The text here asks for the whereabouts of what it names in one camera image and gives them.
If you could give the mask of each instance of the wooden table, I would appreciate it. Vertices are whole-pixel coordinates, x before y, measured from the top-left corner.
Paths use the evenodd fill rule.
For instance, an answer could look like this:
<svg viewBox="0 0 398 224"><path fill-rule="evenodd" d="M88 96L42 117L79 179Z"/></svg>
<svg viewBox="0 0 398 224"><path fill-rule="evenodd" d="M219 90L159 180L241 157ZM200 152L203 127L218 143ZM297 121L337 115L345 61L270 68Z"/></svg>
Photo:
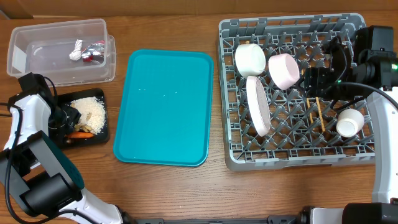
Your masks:
<svg viewBox="0 0 398 224"><path fill-rule="evenodd" d="M394 26L398 51L398 11L363 11L368 26ZM65 154L77 166L86 188L100 199L119 205L135 218L262 218L296 214L305 205L344 207L350 202L370 202L374 166L301 167L283 170L232 172L224 163L221 96L217 66L214 73L209 155L197 168L150 166L119 162L113 142L123 93L127 61L138 49L190 50L208 53L214 60L218 23L234 17L286 16L291 13L216 16L146 16L104 18L116 40L116 78L109 83L58 88L69 93L102 88L108 104L111 139L103 146L69 149ZM0 21L0 101L20 92L15 78L6 73L9 38L13 28L71 19ZM11 118L0 118L0 145L9 136ZM0 219L16 223L0 187ZM56 220L53 223L71 223Z"/></svg>

